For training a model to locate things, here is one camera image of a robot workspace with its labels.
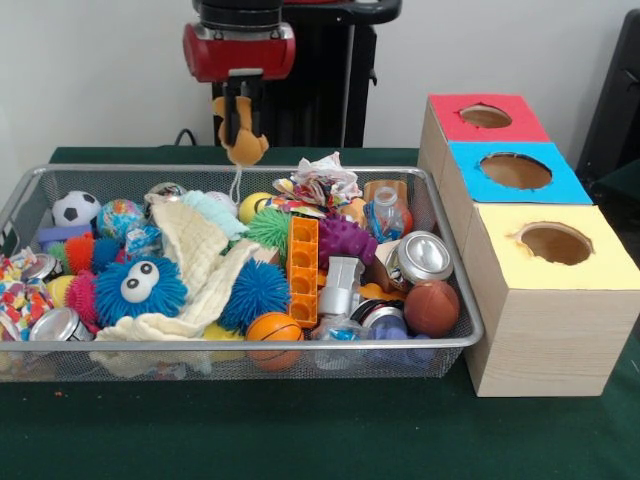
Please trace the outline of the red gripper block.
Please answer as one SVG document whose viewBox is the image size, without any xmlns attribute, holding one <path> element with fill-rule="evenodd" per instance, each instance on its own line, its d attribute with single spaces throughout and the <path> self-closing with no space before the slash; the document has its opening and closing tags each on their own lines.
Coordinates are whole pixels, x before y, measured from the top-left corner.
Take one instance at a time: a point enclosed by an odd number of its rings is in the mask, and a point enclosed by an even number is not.
<svg viewBox="0 0 640 480">
<path fill-rule="evenodd" d="M 187 24 L 183 52 L 190 74 L 200 83 L 222 83 L 233 76 L 261 75 L 281 80 L 292 70 L 296 43 L 291 26 L 281 23 L 270 31 L 213 30 L 201 23 Z M 229 79 L 224 87 L 224 140 L 236 143 L 240 129 L 237 96 L 240 80 Z M 241 94 L 250 100 L 252 132 L 262 135 L 261 112 L 264 85 L 261 79 L 244 79 Z"/>
</svg>

